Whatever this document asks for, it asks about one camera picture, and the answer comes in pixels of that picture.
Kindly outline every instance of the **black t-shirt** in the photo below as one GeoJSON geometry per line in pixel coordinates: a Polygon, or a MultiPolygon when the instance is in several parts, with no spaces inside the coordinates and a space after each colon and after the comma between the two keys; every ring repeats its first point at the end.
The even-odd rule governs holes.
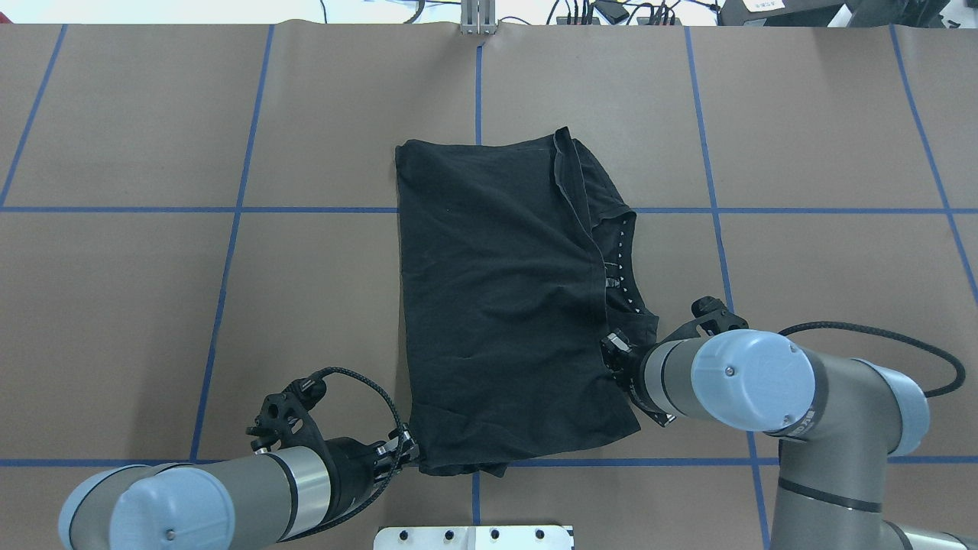
{"type": "Polygon", "coordinates": [[[604,367],[653,344],[632,275],[635,213],[566,128],[505,147],[397,148],[412,433],[452,476],[639,429],[604,367]]]}

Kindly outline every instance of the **black cable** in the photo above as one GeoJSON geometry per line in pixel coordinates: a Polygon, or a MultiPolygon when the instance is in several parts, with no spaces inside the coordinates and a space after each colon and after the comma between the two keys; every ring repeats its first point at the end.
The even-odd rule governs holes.
{"type": "Polygon", "coordinates": [[[415,10],[415,14],[411,16],[410,19],[404,22],[404,24],[411,24],[418,20],[422,16],[424,11],[424,0],[418,0],[418,8],[415,10]]]}
{"type": "Polygon", "coordinates": [[[390,398],[390,395],[388,395],[387,392],[384,391],[383,388],[381,388],[376,382],[365,377],[364,375],[358,372],[354,372],[348,369],[342,369],[339,367],[327,367],[325,369],[318,370],[313,374],[309,375],[309,378],[322,380],[330,374],[341,374],[341,375],[348,376],[354,380],[360,381],[366,384],[367,386],[369,386],[371,390],[376,391],[381,397],[383,397],[383,401],[387,403],[387,408],[390,409],[391,416],[394,417],[394,424],[396,426],[395,430],[397,431],[398,434],[397,453],[394,455],[394,462],[390,468],[390,471],[387,472],[387,475],[383,478],[383,481],[380,482],[380,485],[377,487],[377,490],[374,491],[374,494],[370,495],[370,498],[363,501],[360,504],[360,506],[357,506],[352,512],[346,514],[345,516],[341,516],[339,518],[336,518],[335,520],[332,520],[331,522],[327,522],[325,524],[315,526],[312,529],[309,529],[296,536],[286,539],[285,542],[289,542],[299,538],[304,538],[312,534],[323,532],[326,529],[336,527],[339,524],[342,524],[343,522],[363,512],[364,509],[370,506],[371,504],[373,504],[374,501],[376,501],[380,497],[380,494],[383,493],[385,489],[387,489],[387,486],[390,485],[390,481],[394,478],[394,475],[397,473],[397,466],[401,463],[401,458],[403,458],[404,456],[404,438],[400,436],[401,433],[404,431],[404,424],[401,422],[401,415],[397,412],[397,407],[394,406],[394,400],[390,398]]]}
{"type": "Polygon", "coordinates": [[[947,353],[943,349],[937,347],[936,345],[931,345],[925,342],[921,342],[915,338],[902,335],[900,333],[895,333],[893,331],[887,331],[885,329],[877,329],[876,327],[868,327],[866,325],[857,325],[855,323],[843,323],[839,321],[816,321],[813,323],[802,323],[800,325],[795,325],[793,327],[788,327],[778,334],[782,336],[788,336],[795,333],[800,333],[802,331],[811,331],[815,329],[836,329],[839,331],[849,331],[854,333],[863,333],[873,336],[879,336],[880,338],[885,338],[888,340],[894,340],[903,344],[909,344],[918,349],[923,349],[924,351],[937,355],[938,357],[944,359],[945,361],[951,363],[951,366],[955,368],[955,379],[949,384],[941,386],[939,388],[928,390],[923,393],[924,397],[936,397],[938,395],[944,395],[946,393],[951,393],[957,390],[964,384],[964,365],[961,364],[957,357],[954,357],[950,353],[947,353]]]}
{"type": "Polygon", "coordinates": [[[502,23],[502,22],[503,22],[503,21],[505,21],[505,20],[514,20],[514,21],[519,21],[520,23],[523,23],[523,24],[533,24],[533,23],[530,23],[530,22],[528,22],[528,21],[527,21],[527,20],[525,20],[525,19],[522,19],[522,18],[518,18],[517,16],[505,16],[504,18],[500,18],[500,19],[499,19],[499,23],[502,23]]]}
{"type": "Polygon", "coordinates": [[[643,2],[642,4],[639,4],[638,8],[632,10],[632,13],[628,16],[628,20],[625,21],[625,25],[628,26],[629,24],[632,24],[632,18],[635,16],[635,14],[637,14],[640,9],[645,7],[648,7],[648,18],[651,21],[652,17],[655,16],[655,5],[649,2],[643,2]]]}

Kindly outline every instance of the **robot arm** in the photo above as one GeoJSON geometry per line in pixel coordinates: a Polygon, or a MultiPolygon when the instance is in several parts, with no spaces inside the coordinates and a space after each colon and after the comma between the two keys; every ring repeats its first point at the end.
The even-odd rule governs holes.
{"type": "Polygon", "coordinates": [[[762,331],[645,350],[608,341],[626,357],[622,373],[643,409],[780,439],[772,550],[978,547],[882,519],[886,459],[916,449],[930,422],[923,391],[906,375],[762,331]]]}
{"type": "Polygon", "coordinates": [[[67,499],[58,521],[67,550],[257,550],[352,517],[416,459],[407,427],[365,445],[323,440],[308,414],[326,393],[320,371],[265,398],[249,435],[255,454],[206,465],[132,465],[102,472],[67,499]],[[276,450],[271,450],[280,443],[276,450]]]}

